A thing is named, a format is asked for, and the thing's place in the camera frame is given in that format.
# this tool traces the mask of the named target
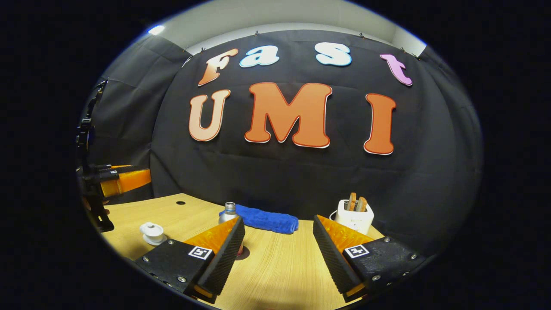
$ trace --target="ceiling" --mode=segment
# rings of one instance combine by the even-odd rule
[[[213,0],[159,22],[158,34],[192,55],[256,31],[329,30],[359,35],[420,55],[426,44],[384,17],[343,0]]]

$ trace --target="blue towel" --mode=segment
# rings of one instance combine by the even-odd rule
[[[247,226],[277,233],[292,234],[299,229],[299,219],[289,214],[266,212],[242,205],[235,205],[235,213],[243,218]]]

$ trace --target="table surface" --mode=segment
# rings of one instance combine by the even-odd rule
[[[115,230],[102,236],[121,256],[132,260],[154,248],[143,240],[141,224],[161,225],[168,238],[184,242],[218,225],[218,213],[224,209],[186,194],[105,207],[111,212]],[[352,303],[344,302],[331,279],[312,233],[313,224],[313,220],[299,220],[293,234],[245,226],[243,244],[250,255],[234,262],[216,303],[207,304],[223,310],[323,310]],[[384,237],[373,226],[368,236]]]

